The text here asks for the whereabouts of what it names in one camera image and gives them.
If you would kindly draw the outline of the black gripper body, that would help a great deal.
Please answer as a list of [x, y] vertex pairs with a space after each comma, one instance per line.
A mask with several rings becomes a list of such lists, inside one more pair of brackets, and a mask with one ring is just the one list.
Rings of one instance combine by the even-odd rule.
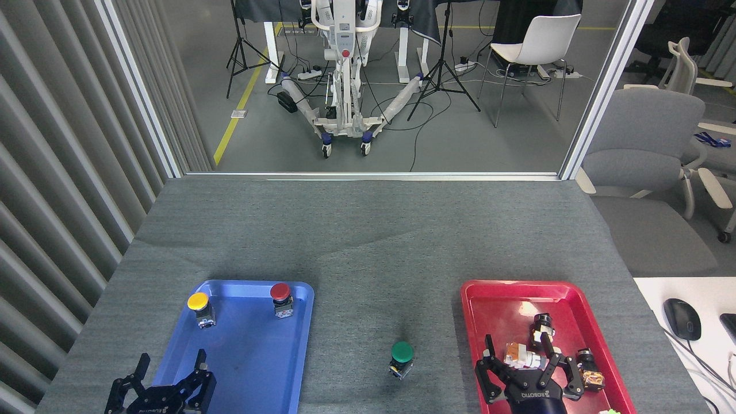
[[508, 406], [512, 413], [568, 413], [562, 396], [562, 388], [554, 381], [549, 381], [543, 389], [534, 384], [528, 389], [513, 383], [508, 385]]
[[182, 396], [148, 396], [134, 399], [123, 413], [189, 413], [191, 406]]

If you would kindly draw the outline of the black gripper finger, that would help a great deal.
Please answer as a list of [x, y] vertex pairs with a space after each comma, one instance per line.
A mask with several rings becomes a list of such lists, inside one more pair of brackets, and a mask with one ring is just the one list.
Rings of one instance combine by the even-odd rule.
[[556, 352], [548, 333], [542, 333], [540, 338], [542, 348], [549, 361], [547, 362], [541, 377], [537, 380], [537, 387], [542, 389], [546, 388], [547, 385], [552, 382], [551, 378], [554, 374], [554, 370], [561, 365], [568, 381], [568, 384], [562, 389], [561, 396], [573, 401], [578, 401], [581, 396], [584, 395], [585, 390], [582, 377], [575, 360], [572, 356], [564, 356], [563, 354]]
[[491, 335], [485, 335], [486, 349], [481, 359], [476, 362], [475, 373], [484, 401], [494, 403], [497, 399], [507, 399], [505, 391], [492, 382], [489, 373], [495, 374], [505, 385], [519, 385], [517, 371], [509, 367], [495, 356], [495, 347]]
[[217, 381], [206, 357], [205, 350], [199, 349], [192, 372], [174, 385], [173, 413], [207, 413]]
[[125, 410], [124, 401], [130, 390], [136, 391], [137, 397], [144, 395], [145, 387], [142, 380], [145, 378], [150, 361], [151, 359], [148, 353], [140, 354], [136, 370], [124, 378], [118, 378], [113, 381], [105, 406], [105, 413], [123, 413]]

